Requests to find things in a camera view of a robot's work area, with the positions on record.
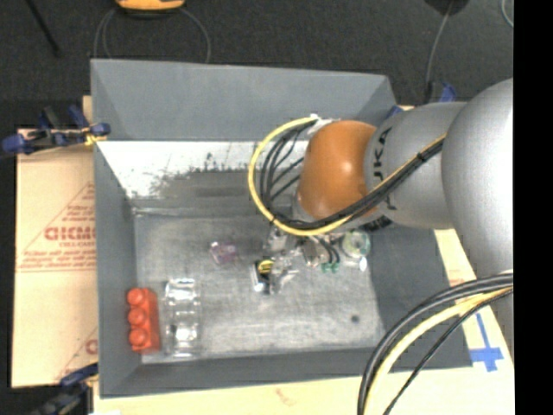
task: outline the small yellow object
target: small yellow object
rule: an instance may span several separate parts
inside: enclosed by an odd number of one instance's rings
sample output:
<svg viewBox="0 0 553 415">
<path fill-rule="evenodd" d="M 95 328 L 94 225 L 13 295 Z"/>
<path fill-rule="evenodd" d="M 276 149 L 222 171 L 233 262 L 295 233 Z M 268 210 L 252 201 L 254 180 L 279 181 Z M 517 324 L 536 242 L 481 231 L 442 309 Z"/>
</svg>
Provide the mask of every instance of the small yellow object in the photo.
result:
<svg viewBox="0 0 553 415">
<path fill-rule="evenodd" d="M 259 273 L 269 273 L 270 268 L 275 264 L 275 262 L 271 259 L 264 259 L 259 262 L 257 265 L 257 271 Z"/>
</svg>

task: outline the clamp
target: clamp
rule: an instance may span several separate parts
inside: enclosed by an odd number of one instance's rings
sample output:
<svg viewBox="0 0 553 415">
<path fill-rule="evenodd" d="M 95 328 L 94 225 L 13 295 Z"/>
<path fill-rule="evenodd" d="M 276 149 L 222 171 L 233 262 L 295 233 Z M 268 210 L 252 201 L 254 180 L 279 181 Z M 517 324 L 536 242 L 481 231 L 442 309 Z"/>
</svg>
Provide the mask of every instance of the clamp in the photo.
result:
<svg viewBox="0 0 553 415">
<path fill-rule="evenodd" d="M 92 409 L 92 388 L 86 381 L 98 372 L 98 363 L 93 363 L 70 373 L 61 379 L 60 387 L 63 390 L 58 395 L 26 415 L 68 415 L 83 401 L 88 413 Z"/>
<path fill-rule="evenodd" d="M 76 106 L 67 109 L 71 124 L 62 124 L 54 110 L 47 106 L 39 116 L 38 128 L 23 134 L 13 134 L 2 140 L 7 154 L 32 154 L 38 150 L 66 147 L 71 144 L 92 144 L 107 136 L 111 127 L 107 123 L 89 124 L 85 114 Z"/>
</svg>

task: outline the yellow cable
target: yellow cable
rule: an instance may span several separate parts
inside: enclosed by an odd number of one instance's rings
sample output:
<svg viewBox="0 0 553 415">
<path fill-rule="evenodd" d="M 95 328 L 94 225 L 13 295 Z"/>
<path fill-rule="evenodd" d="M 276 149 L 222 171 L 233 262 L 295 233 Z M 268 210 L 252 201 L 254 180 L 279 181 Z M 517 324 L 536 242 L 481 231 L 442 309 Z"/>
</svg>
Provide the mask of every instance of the yellow cable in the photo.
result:
<svg viewBox="0 0 553 415">
<path fill-rule="evenodd" d="M 371 413 L 370 407 L 374 399 L 374 395 L 378 387 L 380 386 L 383 378 L 390 372 L 391 367 L 397 361 L 397 358 L 408 348 L 417 338 L 425 334 L 428 330 L 434 328 L 437 324 L 448 320 L 456 315 L 464 315 L 470 310 L 474 309 L 478 304 L 483 303 L 489 298 L 496 297 L 504 292 L 507 292 L 511 288 L 504 288 L 501 290 L 496 290 L 494 292 L 488 292 L 486 294 L 479 294 L 474 297 L 469 297 L 457 304 L 452 305 L 451 307 L 433 315 L 421 322 L 415 328 L 413 328 L 407 335 L 405 335 L 396 346 L 386 355 L 384 361 L 377 369 L 377 372 L 374 375 L 374 380 L 372 381 L 371 388 L 367 394 L 365 413 Z"/>
<path fill-rule="evenodd" d="M 259 144 L 259 146 L 255 149 L 253 152 L 253 155 L 251 156 L 250 164 L 248 166 L 248 189 L 250 190 L 251 198 L 253 199 L 253 202 L 256 204 L 257 209 L 259 209 L 259 212 L 263 214 L 263 216 L 269 220 L 272 224 L 274 224 L 276 227 L 280 228 L 286 233 L 291 233 L 292 235 L 297 235 L 299 237 L 310 237 L 315 235 L 320 235 L 322 233 L 329 233 L 332 232 L 334 229 L 340 227 L 344 223 L 348 222 L 352 217 L 353 214 L 350 214 L 346 217 L 340 218 L 337 221 L 334 221 L 332 223 L 329 223 L 323 227 L 318 227 L 316 229 L 298 229 L 296 227 L 288 226 L 284 223 L 282 223 L 280 220 L 278 220 L 274 214 L 270 212 L 269 209 L 265 207 L 261 199 L 259 198 L 259 195 L 257 194 L 256 190 L 256 183 L 255 183 L 255 171 L 256 171 L 256 163 L 263 152 L 263 149 L 267 144 L 276 136 L 282 134 L 284 131 L 287 131 L 288 129 L 295 128 L 297 126 L 305 125 L 307 123 L 313 122 L 316 118 L 314 117 L 304 117 L 304 118 L 298 118 L 296 120 L 289 121 L 288 123 L 285 123 L 278 128 L 276 128 L 274 131 L 270 132 L 267 137 L 263 139 L 263 141 Z M 434 142 L 431 144 L 425 146 L 421 152 L 424 152 L 426 149 L 429 149 L 434 144 L 438 143 L 440 140 L 443 140 L 445 138 L 446 134 L 443 134 L 442 136 L 438 137 Z M 413 161 L 415 161 L 418 158 L 418 156 L 413 156 L 411 159 L 409 159 L 407 162 L 399 166 L 397 169 L 395 169 L 389 176 L 387 176 L 382 182 L 380 182 L 372 191 L 380 188 L 382 185 L 387 183 L 391 178 L 393 178 L 399 171 L 401 171 L 403 168 L 405 168 L 407 165 L 411 164 Z"/>
</svg>

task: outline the green object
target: green object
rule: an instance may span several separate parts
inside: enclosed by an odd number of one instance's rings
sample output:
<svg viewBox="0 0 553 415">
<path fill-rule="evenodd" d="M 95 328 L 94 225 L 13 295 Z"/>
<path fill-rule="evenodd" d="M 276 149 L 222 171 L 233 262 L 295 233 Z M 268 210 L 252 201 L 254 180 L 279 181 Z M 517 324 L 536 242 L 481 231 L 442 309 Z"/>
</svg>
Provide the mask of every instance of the green object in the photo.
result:
<svg viewBox="0 0 553 415">
<path fill-rule="evenodd" d="M 338 263 L 323 263 L 321 264 L 321 270 L 326 273 L 328 271 L 331 271 L 332 273 L 336 273 L 338 271 L 338 267 L 340 265 Z"/>
</svg>

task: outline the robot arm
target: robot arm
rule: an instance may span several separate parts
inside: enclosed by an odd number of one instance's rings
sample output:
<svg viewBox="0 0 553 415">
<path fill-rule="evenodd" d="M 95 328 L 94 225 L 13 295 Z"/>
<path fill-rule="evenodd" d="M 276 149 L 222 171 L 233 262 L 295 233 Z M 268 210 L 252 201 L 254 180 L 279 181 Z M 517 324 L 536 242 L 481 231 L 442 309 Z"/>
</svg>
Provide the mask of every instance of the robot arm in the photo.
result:
<svg viewBox="0 0 553 415">
<path fill-rule="evenodd" d="M 352 120 L 323 126 L 308 143 L 293 198 L 295 222 L 321 227 L 281 229 L 294 235 L 339 233 L 383 217 L 407 227 L 454 228 L 477 277 L 512 270 L 512 89 L 507 80 L 468 103 L 420 106 L 378 128 Z M 308 119 L 297 121 L 303 125 Z M 427 159 L 432 143 L 442 152 Z M 418 170 L 386 191 L 376 207 L 344 213 L 413 156 L 423 161 Z M 265 216 L 279 225 L 275 215 Z M 514 358 L 512 297 L 494 310 Z"/>
</svg>

